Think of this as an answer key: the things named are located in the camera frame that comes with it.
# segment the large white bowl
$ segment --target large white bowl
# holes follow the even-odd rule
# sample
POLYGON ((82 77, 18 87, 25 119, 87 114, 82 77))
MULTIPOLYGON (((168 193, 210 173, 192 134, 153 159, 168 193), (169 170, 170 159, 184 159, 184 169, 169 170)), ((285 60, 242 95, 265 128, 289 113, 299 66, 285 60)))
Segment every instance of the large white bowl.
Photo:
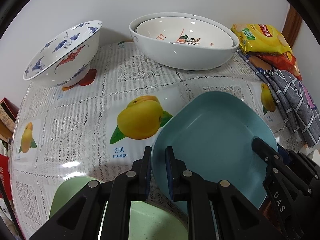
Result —
POLYGON ((34 56, 23 79, 45 87, 78 83, 88 73, 98 50, 101 26, 101 21, 89 21, 60 33, 34 56))
POLYGON ((153 39, 208 48, 231 48, 233 40, 215 25, 185 17, 161 17, 141 23, 137 33, 153 39))
POLYGON ((136 46, 149 58, 160 64, 185 70, 206 70, 219 67, 232 57, 239 46, 238 37, 227 27, 213 20, 187 13, 164 12, 145 15, 132 21, 129 30, 136 46), (153 39, 136 32, 141 23, 160 17, 185 17, 212 24, 226 32, 231 37, 233 44, 230 48, 188 46, 153 39))

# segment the metal screw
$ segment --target metal screw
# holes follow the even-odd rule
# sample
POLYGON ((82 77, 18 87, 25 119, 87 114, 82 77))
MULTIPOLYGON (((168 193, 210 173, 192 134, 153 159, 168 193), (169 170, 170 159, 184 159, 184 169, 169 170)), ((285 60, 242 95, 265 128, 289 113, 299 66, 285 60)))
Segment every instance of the metal screw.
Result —
POLYGON ((220 181, 220 185, 223 187, 229 187, 230 182, 224 179, 224 180, 220 181))
POLYGON ((91 188, 97 187, 99 185, 99 182, 97 180, 92 180, 88 183, 88 186, 91 188))
POLYGON ((131 177, 136 176, 136 172, 135 172, 135 171, 128 171, 128 172, 126 173, 126 175, 127 175, 127 177, 131 178, 131 177))
POLYGON ((191 177, 192 176, 192 171, 188 171, 188 170, 183 171, 182 175, 185 176, 185 177, 191 177))

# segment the wall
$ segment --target wall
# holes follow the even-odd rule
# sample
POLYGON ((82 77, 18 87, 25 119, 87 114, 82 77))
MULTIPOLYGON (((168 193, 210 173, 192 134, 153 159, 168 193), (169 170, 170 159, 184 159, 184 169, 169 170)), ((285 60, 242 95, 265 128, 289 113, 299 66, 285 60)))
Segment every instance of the wall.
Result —
POLYGON ((320 107, 320 45, 304 21, 292 51, 297 58, 303 84, 320 107))
POLYGON ((57 34, 84 21, 103 21, 103 45, 130 37, 129 23, 154 12, 197 14, 227 27, 272 24, 281 30, 287 9, 285 0, 31 0, 0 40, 0 98, 19 106, 29 85, 22 79, 29 61, 57 34))

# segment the table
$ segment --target table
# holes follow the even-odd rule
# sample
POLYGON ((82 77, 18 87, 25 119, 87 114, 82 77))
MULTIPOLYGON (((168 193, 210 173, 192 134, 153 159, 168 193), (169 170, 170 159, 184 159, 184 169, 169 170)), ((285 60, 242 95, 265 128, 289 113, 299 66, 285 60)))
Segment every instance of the table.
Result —
MULTIPOLYGON (((90 85, 62 91, 61 87, 43 88, 32 83, 23 98, 10 166, 17 219, 27 239, 47 221, 55 191, 65 179, 88 175, 113 180, 129 170, 134 159, 142 157, 144 146, 151 145, 154 136, 126 148, 128 158, 115 159, 119 154, 113 150, 119 153, 123 147, 113 148, 109 144, 116 109, 140 95, 168 95, 171 101, 167 107, 176 108, 172 108, 174 115, 203 92, 225 91, 250 106, 284 148, 298 151, 302 147, 300 137, 289 132, 278 109, 263 113, 262 82, 237 53, 219 68, 184 71, 153 62, 133 43, 115 43, 98 49, 91 68, 97 70, 97 76, 90 85), (30 122, 36 147, 19 153, 21 136, 30 122)), ((186 221, 186 216, 160 192, 154 179, 149 201, 186 221)))

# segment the bowl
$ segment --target bowl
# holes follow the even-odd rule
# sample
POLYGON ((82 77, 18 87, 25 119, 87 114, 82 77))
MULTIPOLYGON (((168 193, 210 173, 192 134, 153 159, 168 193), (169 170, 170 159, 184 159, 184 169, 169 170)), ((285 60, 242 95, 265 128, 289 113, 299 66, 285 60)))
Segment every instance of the bowl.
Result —
POLYGON ((207 48, 231 48, 233 40, 222 29, 185 17, 161 17, 141 23, 137 33, 143 36, 185 45, 207 48))
POLYGON ((101 26, 101 21, 89 21, 60 33, 33 57, 23 79, 45 87, 78 83, 97 53, 101 26))
MULTIPOLYGON (((256 208, 267 196, 262 185, 267 164, 252 150, 261 138, 276 152, 278 147, 268 125, 242 100, 225 92, 200 94, 170 119, 152 146, 152 173, 160 190, 170 199, 165 148, 188 170, 205 180, 230 181, 256 208)), ((186 201, 174 202, 187 213, 186 201)))
POLYGON ((227 27, 213 20, 187 13, 163 12, 145 15, 132 21, 129 25, 129 31, 135 45, 146 56, 162 65, 184 70, 207 70, 219 67, 232 57, 239 46, 238 37, 227 27), (176 42, 164 42, 136 32, 137 27, 143 22, 161 17, 184 17, 209 23, 227 33, 233 44, 230 48, 185 45, 176 42))
MULTIPOLYGON (((65 180, 57 189, 49 218, 66 204, 89 181, 95 178, 77 176, 65 180)), ((130 240, 187 240, 188 231, 172 213, 142 201, 132 201, 129 221, 130 240)))

